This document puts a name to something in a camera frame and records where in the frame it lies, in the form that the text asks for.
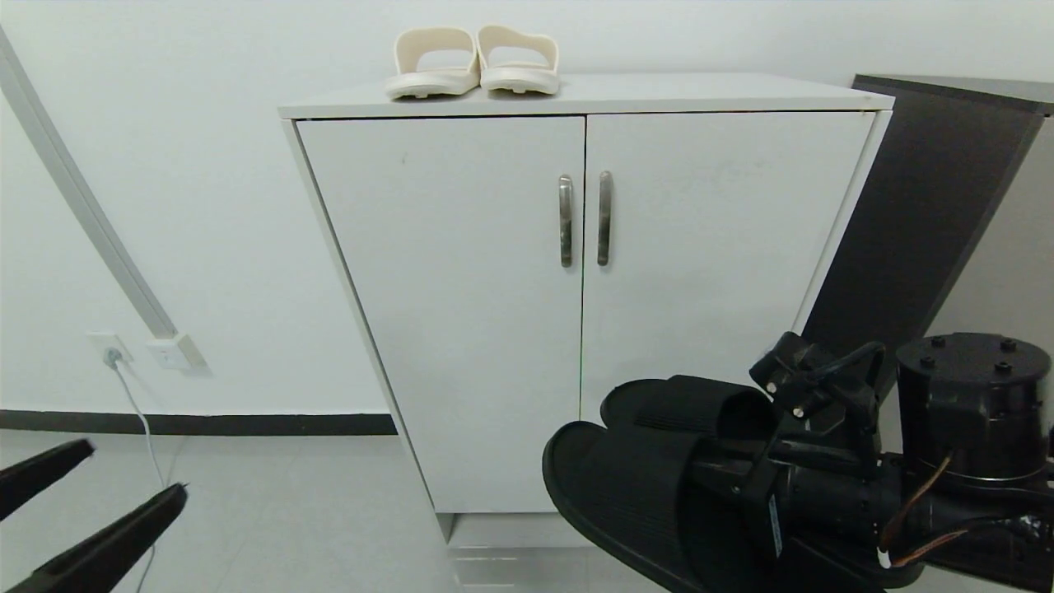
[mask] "gray tile floor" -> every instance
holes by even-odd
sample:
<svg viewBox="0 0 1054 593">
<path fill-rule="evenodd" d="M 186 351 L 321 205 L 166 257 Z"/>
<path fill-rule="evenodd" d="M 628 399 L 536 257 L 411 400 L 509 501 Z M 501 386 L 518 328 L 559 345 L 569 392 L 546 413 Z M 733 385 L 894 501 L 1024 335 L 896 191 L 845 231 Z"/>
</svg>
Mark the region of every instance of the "gray tile floor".
<svg viewBox="0 0 1054 593">
<path fill-rule="evenodd" d="M 74 437 L 0 432 L 0 467 Z M 157 490 L 142 437 L 91 439 L 93 459 L 0 523 L 0 590 Z M 155 447 L 191 499 L 158 545 L 145 592 L 659 591 L 594 549 L 452 561 L 395 437 L 156 437 Z M 133 593 L 140 571 L 117 591 Z M 905 591 L 1011 590 L 930 569 Z"/>
</svg>

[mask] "black slide sandal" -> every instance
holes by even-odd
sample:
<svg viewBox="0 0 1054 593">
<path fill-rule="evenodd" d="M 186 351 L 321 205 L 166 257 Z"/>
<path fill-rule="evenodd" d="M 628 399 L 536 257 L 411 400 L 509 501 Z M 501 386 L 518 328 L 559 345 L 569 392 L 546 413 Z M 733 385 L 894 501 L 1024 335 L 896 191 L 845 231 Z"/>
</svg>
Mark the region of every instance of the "black slide sandal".
<svg viewBox="0 0 1054 593">
<path fill-rule="evenodd" d="M 684 486 L 700 438 L 572 422 L 546 446 L 546 489 L 571 527 L 668 591 L 767 591 L 769 569 L 747 540 L 739 511 Z"/>
<path fill-rule="evenodd" d="M 636 423 L 711 439 L 767 440 L 779 422 L 779 412 L 758 390 L 686 375 L 619 386 L 604 398 L 600 417 L 608 428 Z"/>
</svg>

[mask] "electrical socket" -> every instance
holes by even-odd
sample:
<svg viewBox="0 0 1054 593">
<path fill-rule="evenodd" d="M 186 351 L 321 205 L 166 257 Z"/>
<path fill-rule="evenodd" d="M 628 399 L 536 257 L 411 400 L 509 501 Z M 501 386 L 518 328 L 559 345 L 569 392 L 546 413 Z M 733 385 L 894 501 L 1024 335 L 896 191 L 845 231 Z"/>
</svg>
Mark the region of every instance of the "electrical socket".
<svg viewBox="0 0 1054 593">
<path fill-rule="evenodd" d="M 180 334 L 175 338 L 151 340 L 147 342 L 147 350 L 154 355 L 154 359 L 157 360 L 157 364 L 161 365 L 161 369 L 190 371 L 204 367 L 201 353 L 191 341 L 191 337 L 186 334 Z"/>
<path fill-rule="evenodd" d="M 108 350 L 115 349 L 121 354 L 122 361 L 132 362 L 132 354 L 129 353 L 129 350 L 124 348 L 124 343 L 113 332 L 89 332 L 85 336 L 87 336 L 89 342 L 92 343 L 92 347 L 95 347 L 95 351 L 99 354 L 99 360 L 105 358 Z"/>
</svg>

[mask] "cabinet handle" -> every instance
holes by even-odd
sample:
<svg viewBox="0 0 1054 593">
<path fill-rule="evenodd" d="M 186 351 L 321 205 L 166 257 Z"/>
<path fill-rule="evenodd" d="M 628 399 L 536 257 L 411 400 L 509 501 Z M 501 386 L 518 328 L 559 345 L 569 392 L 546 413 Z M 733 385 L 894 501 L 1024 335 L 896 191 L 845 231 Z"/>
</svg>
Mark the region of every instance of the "cabinet handle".
<svg viewBox="0 0 1054 593">
<path fill-rule="evenodd" d="M 560 263 L 571 266 L 571 178 L 560 176 Z"/>
<path fill-rule="evenodd" d="M 597 263 L 607 264 L 611 243 L 611 172 L 600 174 L 600 229 L 597 237 Z"/>
</svg>

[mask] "beige slide sandal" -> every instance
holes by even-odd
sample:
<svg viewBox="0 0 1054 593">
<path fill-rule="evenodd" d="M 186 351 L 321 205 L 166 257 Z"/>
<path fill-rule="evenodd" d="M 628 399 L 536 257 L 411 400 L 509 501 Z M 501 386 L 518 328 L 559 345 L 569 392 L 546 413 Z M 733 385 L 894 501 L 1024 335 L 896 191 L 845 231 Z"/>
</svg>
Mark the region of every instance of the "beige slide sandal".
<svg viewBox="0 0 1054 593">
<path fill-rule="evenodd" d="M 483 74 L 480 85 L 488 91 L 505 88 L 514 93 L 555 94 L 560 90 L 557 66 L 560 50 L 557 42 L 545 35 L 528 35 L 507 26 L 490 24 L 476 35 Z M 490 59 L 495 47 L 519 47 L 533 50 L 548 63 L 540 62 L 494 62 Z"/>
<path fill-rule="evenodd" d="M 421 59 L 431 52 L 464 50 L 463 65 L 422 68 Z M 395 40 L 398 74 L 385 81 L 391 99 L 429 95 L 464 95 L 480 85 L 480 55 L 469 32 L 453 26 L 411 28 Z"/>
</svg>

